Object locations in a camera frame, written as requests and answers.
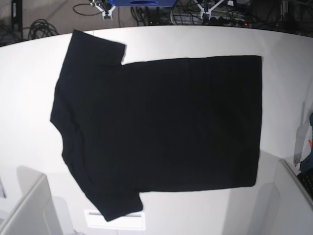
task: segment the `cable bundle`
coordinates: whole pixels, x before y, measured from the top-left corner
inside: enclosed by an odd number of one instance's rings
[[[170,15],[170,19],[171,19],[171,23],[172,24],[174,24],[174,25],[178,24],[177,21],[176,21],[176,18],[175,18],[175,16],[177,16],[177,15],[174,15],[174,12],[173,12],[175,7],[179,11],[178,16],[180,17],[182,25],[184,25],[184,24],[183,24],[183,20],[182,20],[182,17],[181,17],[180,10],[182,10],[182,12],[184,14],[187,14],[187,16],[189,16],[189,18],[190,18],[190,20],[191,20],[193,25],[196,25],[193,18],[197,18],[198,20],[202,21],[202,19],[197,16],[197,14],[200,13],[200,9],[197,7],[197,4],[194,3],[192,0],[189,0],[186,5],[183,5],[180,0],[178,0],[177,3],[176,3],[176,5],[174,5],[174,8],[173,8],[173,10],[170,13],[171,14]]]
[[[100,12],[97,12],[97,13],[94,13],[94,14],[84,14],[84,13],[80,13],[79,11],[76,10],[76,8],[78,6],[91,6],[90,4],[88,3],[81,3],[81,4],[77,4],[77,5],[74,5],[73,6],[73,11],[78,14],[78,15],[81,15],[81,16],[96,16],[96,15],[100,15],[102,14],[102,12],[105,12],[105,11],[109,11],[111,8],[112,8],[112,5],[108,2],[103,2],[100,7],[103,9],[103,11],[100,11]]]
[[[139,26],[139,23],[143,23],[144,26],[147,26],[147,16],[144,14],[142,8],[140,6],[131,7],[131,14],[132,17],[137,22],[137,26]]]
[[[57,29],[44,19],[34,21],[29,27],[28,40],[59,35]]]

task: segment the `metal stand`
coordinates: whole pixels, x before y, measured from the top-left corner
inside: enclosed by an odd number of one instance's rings
[[[11,1],[11,29],[19,32],[23,39],[23,2],[22,0]]]
[[[201,4],[199,4],[197,0],[194,0],[194,2],[197,4],[198,8],[200,9],[200,18],[201,19],[207,19],[207,21],[210,21],[211,15],[212,15],[212,11],[216,7],[218,7],[223,1],[225,1],[225,0],[220,0],[218,3],[216,3],[210,9],[208,9],[207,0],[203,1],[203,6],[204,7],[202,7]]]
[[[104,0],[89,0],[89,1],[90,1],[91,6],[95,6],[99,11],[102,12],[103,20],[105,20],[105,19],[113,20],[112,13],[113,13],[114,9],[116,8],[115,5],[107,3]]]

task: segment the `white table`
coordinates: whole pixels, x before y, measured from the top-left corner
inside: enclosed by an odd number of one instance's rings
[[[302,109],[305,118],[313,110],[313,39],[208,26],[134,27],[89,33],[125,43],[124,64],[180,57],[264,57],[263,125],[256,186],[143,193],[147,230],[118,231],[119,235],[247,234],[260,187],[274,181],[279,158],[292,163],[296,138],[300,138],[297,130],[307,127],[302,124]],[[64,164],[61,135],[49,122],[54,87],[70,37],[55,36],[0,48],[0,177],[8,195],[0,199],[0,208],[10,210],[20,198],[16,168],[25,165],[47,174],[52,195],[67,203],[75,230],[87,235],[115,235],[115,230],[87,228],[83,210],[94,206]]]

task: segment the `floor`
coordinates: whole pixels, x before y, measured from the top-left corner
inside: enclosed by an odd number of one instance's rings
[[[59,34],[71,33],[74,29],[80,31],[117,28],[119,27],[118,14],[120,14],[121,27],[136,26],[129,7],[120,7],[113,11],[113,19],[103,20],[101,15],[81,16],[72,8],[76,4],[89,3],[89,0],[23,0],[23,27],[30,25],[37,19],[46,19],[53,24]],[[91,6],[79,8],[84,14],[99,12]],[[10,22],[11,1],[0,0],[0,20]]]

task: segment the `black object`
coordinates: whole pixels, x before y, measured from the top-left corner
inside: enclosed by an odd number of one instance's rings
[[[81,4],[77,4],[77,5],[74,5],[73,6],[73,11],[78,14],[78,15],[81,15],[81,16],[96,16],[96,15],[100,15],[102,14],[103,12],[107,12],[109,11],[111,8],[112,8],[112,5],[108,2],[104,2],[102,1],[102,3],[96,3],[98,4],[102,9],[104,9],[103,11],[100,11],[100,12],[97,12],[97,13],[94,13],[94,14],[84,14],[84,13],[81,13],[79,11],[76,10],[76,8],[78,6],[89,6],[90,7],[90,3],[81,3]]]
[[[145,7],[145,15],[147,16],[148,26],[153,25],[165,25],[161,21],[161,13],[160,7]]]
[[[142,210],[140,192],[253,186],[261,57],[121,65],[124,51],[74,31],[51,113],[65,163],[105,219]]]
[[[297,177],[310,197],[313,199],[313,169],[308,170],[307,172],[301,172],[297,175]]]
[[[19,32],[20,38],[23,38],[23,4],[22,0],[11,1],[11,29],[13,32]]]
[[[139,26],[139,23],[143,23],[144,26],[147,25],[147,16],[141,6],[131,6],[131,14],[135,19],[137,26]]]
[[[59,33],[52,24],[48,23],[45,19],[38,19],[31,24],[27,39],[33,40],[55,35],[59,35]]]
[[[313,113],[310,115],[310,125],[313,131]],[[310,154],[300,163],[301,172],[305,173],[310,169],[313,169],[313,149],[311,149]]]
[[[0,47],[20,41],[19,33],[13,32],[7,25],[0,22]]]

